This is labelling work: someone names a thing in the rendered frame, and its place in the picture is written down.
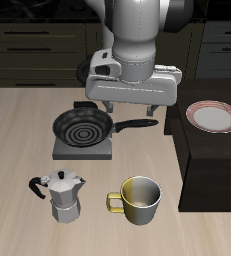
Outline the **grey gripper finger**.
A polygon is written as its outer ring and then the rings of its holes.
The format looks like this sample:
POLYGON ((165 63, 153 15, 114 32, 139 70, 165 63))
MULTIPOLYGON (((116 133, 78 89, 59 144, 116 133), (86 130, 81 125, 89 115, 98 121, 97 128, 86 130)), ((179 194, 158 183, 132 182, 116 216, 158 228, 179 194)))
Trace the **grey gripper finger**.
POLYGON ((158 105, 151 105, 147 107, 146 115, 152 117, 155 110, 158 108, 158 105))
POLYGON ((111 102, 103 101, 102 104, 105 106, 107 113, 112 113, 113 112, 113 104, 111 102))

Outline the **dark grey kitchen cupboard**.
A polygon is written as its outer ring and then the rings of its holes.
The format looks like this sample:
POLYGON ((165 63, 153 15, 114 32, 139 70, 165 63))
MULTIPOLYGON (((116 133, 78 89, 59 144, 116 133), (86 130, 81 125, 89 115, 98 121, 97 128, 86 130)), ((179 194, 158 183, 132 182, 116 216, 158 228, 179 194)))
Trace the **dark grey kitchen cupboard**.
POLYGON ((205 24, 195 77, 231 79, 231 21, 205 24))

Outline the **silver moka pot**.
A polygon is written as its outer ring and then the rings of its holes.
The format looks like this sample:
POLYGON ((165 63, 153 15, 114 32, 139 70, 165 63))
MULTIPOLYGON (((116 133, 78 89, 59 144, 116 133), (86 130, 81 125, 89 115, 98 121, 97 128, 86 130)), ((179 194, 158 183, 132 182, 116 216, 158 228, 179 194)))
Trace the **silver moka pot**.
POLYGON ((68 224, 80 216, 81 205, 78 192, 86 181, 74 171, 60 169, 49 176, 34 177, 29 181, 29 188, 41 199, 45 198, 38 188, 47 187, 51 195, 52 215, 59 222, 68 224))

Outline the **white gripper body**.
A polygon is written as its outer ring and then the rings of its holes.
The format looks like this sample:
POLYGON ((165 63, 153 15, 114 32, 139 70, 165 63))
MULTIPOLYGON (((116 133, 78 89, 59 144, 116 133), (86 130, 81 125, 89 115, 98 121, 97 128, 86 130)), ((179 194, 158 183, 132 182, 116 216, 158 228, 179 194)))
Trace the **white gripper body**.
POLYGON ((177 86, 182 72, 175 66, 156 65, 150 78, 126 83, 118 78, 90 74, 86 97, 90 100, 172 106, 177 101, 177 86))

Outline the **white plate with red rim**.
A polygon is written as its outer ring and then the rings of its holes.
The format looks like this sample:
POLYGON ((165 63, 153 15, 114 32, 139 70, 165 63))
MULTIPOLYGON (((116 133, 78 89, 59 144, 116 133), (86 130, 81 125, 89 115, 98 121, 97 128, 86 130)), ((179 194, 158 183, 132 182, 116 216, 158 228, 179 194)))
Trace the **white plate with red rim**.
POLYGON ((220 101, 198 101, 186 110, 187 120, 209 133, 231 133, 231 105, 220 101))

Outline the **dark wooden cabinet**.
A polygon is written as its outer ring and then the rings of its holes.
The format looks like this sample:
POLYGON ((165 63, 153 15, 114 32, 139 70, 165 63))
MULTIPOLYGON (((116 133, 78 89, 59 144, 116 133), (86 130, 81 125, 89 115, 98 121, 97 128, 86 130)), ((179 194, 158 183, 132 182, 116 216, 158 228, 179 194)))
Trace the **dark wooden cabinet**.
POLYGON ((166 112, 164 133, 173 137, 181 177, 181 212, 231 212, 231 133, 201 131, 186 118, 198 101, 231 105, 230 79, 184 79, 177 103, 166 112))

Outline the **black kitchen counter top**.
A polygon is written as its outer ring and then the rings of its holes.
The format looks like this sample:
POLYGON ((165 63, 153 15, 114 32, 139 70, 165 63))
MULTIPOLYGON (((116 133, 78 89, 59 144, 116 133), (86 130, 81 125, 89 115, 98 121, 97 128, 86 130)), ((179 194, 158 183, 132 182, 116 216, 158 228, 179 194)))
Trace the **black kitchen counter top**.
MULTIPOLYGON (((191 23, 231 21, 231 0, 193 0, 191 23)), ((0 23, 99 23, 85 0, 0 0, 0 23)))

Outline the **yellow and silver mug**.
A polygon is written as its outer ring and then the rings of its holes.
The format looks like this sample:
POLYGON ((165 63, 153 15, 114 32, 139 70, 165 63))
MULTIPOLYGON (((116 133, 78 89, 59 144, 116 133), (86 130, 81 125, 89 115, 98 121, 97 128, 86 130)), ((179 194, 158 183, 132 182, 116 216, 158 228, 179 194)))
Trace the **yellow and silver mug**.
POLYGON ((118 193, 108 193, 106 206, 111 213, 122 213, 135 225, 152 221, 162 191, 159 184, 145 176, 134 176, 123 182, 118 193))

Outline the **dark grey stove plate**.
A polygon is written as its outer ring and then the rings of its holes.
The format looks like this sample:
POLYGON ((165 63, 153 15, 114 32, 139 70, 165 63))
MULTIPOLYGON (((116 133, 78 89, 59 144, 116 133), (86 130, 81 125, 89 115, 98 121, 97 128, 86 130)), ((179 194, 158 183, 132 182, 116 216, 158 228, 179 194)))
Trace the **dark grey stove plate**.
POLYGON ((87 148, 77 148, 55 139, 52 157, 54 160, 111 160, 112 135, 101 143, 87 148))

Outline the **black frying pan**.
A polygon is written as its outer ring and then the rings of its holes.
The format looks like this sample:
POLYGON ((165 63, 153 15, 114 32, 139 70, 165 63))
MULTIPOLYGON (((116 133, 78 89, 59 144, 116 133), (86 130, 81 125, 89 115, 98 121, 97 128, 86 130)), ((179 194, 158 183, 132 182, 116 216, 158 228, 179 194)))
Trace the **black frying pan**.
POLYGON ((143 128, 158 124, 154 119, 133 119, 114 123, 105 112, 95 108, 77 108, 61 114, 53 123, 55 136, 72 147, 92 147, 111 133, 126 128, 143 128))

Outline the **dark olive kitchen cupboard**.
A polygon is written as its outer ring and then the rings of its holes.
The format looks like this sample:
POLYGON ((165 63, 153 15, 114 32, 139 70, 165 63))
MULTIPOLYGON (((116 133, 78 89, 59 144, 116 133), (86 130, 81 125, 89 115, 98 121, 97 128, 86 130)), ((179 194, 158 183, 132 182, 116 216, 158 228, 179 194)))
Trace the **dark olive kitchen cupboard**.
POLYGON ((77 88, 77 67, 102 46, 99 23, 0 23, 0 88, 77 88))

